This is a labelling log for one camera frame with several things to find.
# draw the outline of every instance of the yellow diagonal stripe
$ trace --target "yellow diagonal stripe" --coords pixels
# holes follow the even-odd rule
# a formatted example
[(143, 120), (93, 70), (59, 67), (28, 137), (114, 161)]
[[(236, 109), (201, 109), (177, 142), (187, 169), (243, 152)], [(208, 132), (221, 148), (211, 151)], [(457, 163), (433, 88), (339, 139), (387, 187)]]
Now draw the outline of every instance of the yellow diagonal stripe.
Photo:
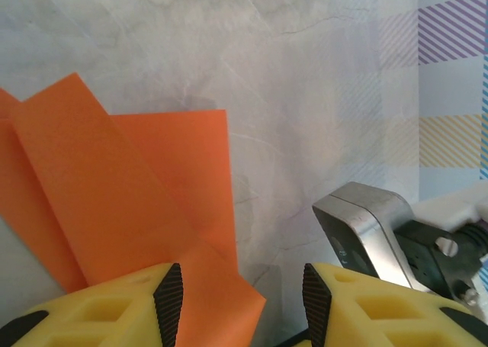
[(419, 126), (420, 166), (481, 167), (480, 114), (421, 117)]

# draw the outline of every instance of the screw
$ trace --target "screw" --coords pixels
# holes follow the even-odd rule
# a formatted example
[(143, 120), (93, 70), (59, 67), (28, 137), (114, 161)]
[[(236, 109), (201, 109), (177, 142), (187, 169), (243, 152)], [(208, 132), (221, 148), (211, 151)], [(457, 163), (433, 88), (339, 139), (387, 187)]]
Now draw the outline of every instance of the screw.
[(449, 258), (456, 256), (459, 251), (459, 245), (454, 240), (444, 238), (443, 236), (437, 238), (435, 244), (439, 251)]
[(478, 304), (480, 294), (473, 288), (468, 288), (464, 294), (461, 295), (461, 300), (468, 304), (470, 307)]

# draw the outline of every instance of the bolt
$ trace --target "bolt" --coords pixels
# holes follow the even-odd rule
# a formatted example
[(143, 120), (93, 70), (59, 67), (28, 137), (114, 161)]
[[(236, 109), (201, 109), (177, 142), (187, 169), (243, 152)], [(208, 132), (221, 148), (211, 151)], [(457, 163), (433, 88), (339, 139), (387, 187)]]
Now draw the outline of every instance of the bolt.
[(480, 294), (473, 288), (468, 288), (464, 294), (461, 295), (461, 300), (468, 304), (470, 307), (478, 304)]
[(444, 238), (443, 236), (437, 238), (435, 244), (439, 251), (449, 258), (456, 256), (459, 251), (459, 245), (454, 240)]

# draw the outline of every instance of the marble wall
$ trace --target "marble wall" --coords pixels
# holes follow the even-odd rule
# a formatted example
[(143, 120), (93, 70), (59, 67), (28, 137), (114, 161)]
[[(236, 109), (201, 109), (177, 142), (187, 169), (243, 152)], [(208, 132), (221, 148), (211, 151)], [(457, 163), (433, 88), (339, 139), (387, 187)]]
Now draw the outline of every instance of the marble wall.
[[(20, 99), (77, 71), (113, 114), (227, 109), (239, 269), (268, 298), (255, 346), (305, 327), (303, 265), (336, 261), (314, 201), (350, 180), (418, 198), (417, 0), (0, 4), (0, 84)], [(8, 239), (2, 293), (59, 292), (23, 282)]]

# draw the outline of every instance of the gray marble surface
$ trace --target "gray marble surface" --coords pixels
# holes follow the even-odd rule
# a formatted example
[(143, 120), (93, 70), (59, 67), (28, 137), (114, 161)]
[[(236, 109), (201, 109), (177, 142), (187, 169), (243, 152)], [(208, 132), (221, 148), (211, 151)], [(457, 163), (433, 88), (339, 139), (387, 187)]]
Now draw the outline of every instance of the gray marble surface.
[[(20, 99), (76, 71), (112, 114), (227, 109), (239, 269), (268, 298), (255, 346), (305, 327), (303, 264), (336, 261), (314, 201), (350, 180), (418, 198), (416, 31), (398, 27), (417, 0), (0, 5), (0, 85)], [(60, 290), (0, 230), (5, 321)]]

